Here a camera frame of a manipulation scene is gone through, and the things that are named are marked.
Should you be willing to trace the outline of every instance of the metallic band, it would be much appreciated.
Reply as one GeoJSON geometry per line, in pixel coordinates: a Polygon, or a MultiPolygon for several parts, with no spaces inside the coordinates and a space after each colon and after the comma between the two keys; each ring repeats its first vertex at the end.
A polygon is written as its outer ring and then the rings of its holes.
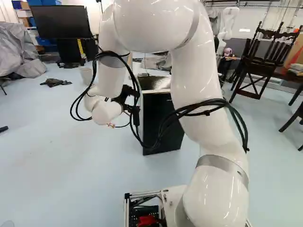
{"type": "Polygon", "coordinates": [[[191,23],[191,27],[188,31],[188,34],[187,34],[186,38],[182,41],[182,43],[176,47],[176,49],[185,46],[185,44],[187,44],[192,39],[194,34],[196,33],[196,30],[197,30],[198,24],[199,24],[199,20],[200,20],[200,10],[199,9],[200,9],[199,6],[197,6],[194,9],[193,22],[191,23]]]}
{"type": "Polygon", "coordinates": [[[196,168],[199,166],[213,166],[230,174],[237,174],[248,191],[249,179],[247,174],[240,166],[231,160],[217,155],[204,155],[199,158],[196,168]]]}
{"type": "MultiPolygon", "coordinates": [[[[122,59],[125,62],[127,62],[128,55],[123,56],[122,59]]],[[[125,65],[123,64],[122,61],[120,61],[120,59],[118,59],[116,57],[112,57],[112,56],[105,56],[105,57],[101,58],[99,60],[99,62],[101,62],[103,65],[106,65],[106,66],[111,67],[111,68],[123,68],[123,67],[125,67],[125,65]]]]}

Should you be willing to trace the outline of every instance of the cable bundle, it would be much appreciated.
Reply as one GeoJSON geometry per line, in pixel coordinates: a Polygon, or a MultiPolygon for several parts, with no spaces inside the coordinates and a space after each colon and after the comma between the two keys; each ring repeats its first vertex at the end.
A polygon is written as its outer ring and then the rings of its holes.
{"type": "MultiPolygon", "coordinates": [[[[127,71],[130,74],[134,90],[140,93],[140,87],[139,87],[138,81],[136,80],[136,78],[135,78],[132,70],[128,66],[128,64],[122,58],[122,57],[125,57],[127,55],[119,55],[119,54],[117,54],[113,51],[102,51],[101,53],[98,53],[95,56],[95,59],[93,60],[92,81],[90,82],[89,86],[77,97],[77,99],[71,105],[70,114],[71,114],[72,118],[77,120],[77,121],[89,121],[89,120],[92,119],[92,117],[82,118],[78,113],[78,107],[79,107],[79,104],[80,104],[81,100],[83,99],[83,97],[87,94],[87,92],[91,88],[91,86],[93,84],[93,81],[96,77],[97,61],[100,60],[101,58],[105,57],[105,56],[116,57],[121,62],[123,62],[123,64],[127,68],[127,71]],[[72,110],[73,110],[75,104],[76,104],[75,113],[76,113],[78,118],[76,118],[72,113],[72,110]]],[[[140,111],[140,109],[139,109],[139,107],[137,107],[139,98],[140,98],[139,96],[134,97],[134,105],[131,108],[132,111],[130,111],[129,123],[124,125],[124,126],[117,127],[117,128],[122,128],[122,127],[125,127],[127,125],[130,125],[132,133],[134,134],[136,139],[140,142],[141,146],[144,147],[144,148],[151,149],[151,150],[158,148],[160,143],[161,143],[161,138],[165,135],[165,133],[167,133],[170,126],[172,126],[174,123],[178,122],[178,120],[180,118],[182,118],[183,116],[187,116],[187,117],[189,117],[189,116],[201,116],[201,115],[209,116],[212,112],[214,112],[216,110],[219,110],[223,107],[227,107],[229,109],[231,115],[232,115],[233,120],[236,123],[236,126],[237,126],[238,130],[239,130],[239,133],[240,133],[240,136],[241,136],[241,139],[242,139],[243,149],[244,149],[245,153],[249,150],[247,148],[247,145],[248,145],[248,130],[247,130],[247,127],[246,127],[246,124],[245,124],[243,118],[241,117],[241,115],[239,114],[239,112],[235,108],[233,108],[225,99],[221,99],[221,98],[209,99],[209,100],[205,100],[205,101],[200,102],[200,103],[187,105],[187,106],[181,107],[181,108],[171,112],[170,114],[168,114],[161,121],[159,131],[158,131],[158,137],[157,137],[155,143],[153,145],[144,144],[144,142],[141,140],[140,135],[139,135],[139,125],[140,125],[139,111],[140,111]],[[214,106],[217,106],[217,107],[215,107],[213,109],[210,109],[210,110],[205,110],[205,111],[202,111],[202,112],[198,112],[198,113],[191,113],[194,110],[196,110],[196,109],[198,109],[202,106],[210,106],[210,105],[214,105],[214,106]]]]}

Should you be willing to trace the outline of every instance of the gray tarp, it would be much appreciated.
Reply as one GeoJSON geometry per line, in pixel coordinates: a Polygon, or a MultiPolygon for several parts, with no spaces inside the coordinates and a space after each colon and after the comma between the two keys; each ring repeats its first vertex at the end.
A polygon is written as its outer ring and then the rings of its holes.
{"type": "Polygon", "coordinates": [[[35,78],[46,71],[27,29],[22,24],[0,22],[0,77],[12,72],[35,78]]]}

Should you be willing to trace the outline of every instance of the monitor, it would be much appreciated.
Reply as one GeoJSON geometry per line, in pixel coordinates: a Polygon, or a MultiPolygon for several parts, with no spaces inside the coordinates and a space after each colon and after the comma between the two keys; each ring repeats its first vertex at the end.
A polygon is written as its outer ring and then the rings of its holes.
{"type": "Polygon", "coordinates": [[[31,10],[41,38],[91,38],[84,6],[31,6],[31,10]]]}

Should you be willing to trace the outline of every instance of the chair back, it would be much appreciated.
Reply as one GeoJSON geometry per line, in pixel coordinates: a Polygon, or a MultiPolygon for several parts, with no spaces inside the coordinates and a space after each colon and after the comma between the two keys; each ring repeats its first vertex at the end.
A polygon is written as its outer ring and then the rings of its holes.
{"type": "Polygon", "coordinates": [[[280,23],[279,28],[276,31],[271,30],[265,30],[260,28],[261,21],[259,22],[259,25],[256,29],[256,32],[254,34],[254,37],[252,41],[250,42],[250,45],[248,47],[245,46],[244,50],[246,51],[245,55],[247,58],[249,58],[251,61],[253,60],[259,60],[260,63],[274,63],[275,65],[283,65],[284,59],[288,55],[290,49],[292,48],[294,42],[296,41],[298,35],[300,32],[296,33],[287,33],[283,32],[280,33],[281,27],[283,25],[283,22],[280,23]],[[260,40],[256,38],[257,33],[262,33],[263,35],[266,35],[267,37],[272,37],[273,40],[271,41],[266,53],[262,58],[256,58],[256,52],[260,45],[260,40]],[[277,41],[276,39],[280,39],[282,37],[286,37],[289,40],[292,39],[291,43],[287,44],[285,42],[277,41]]]}

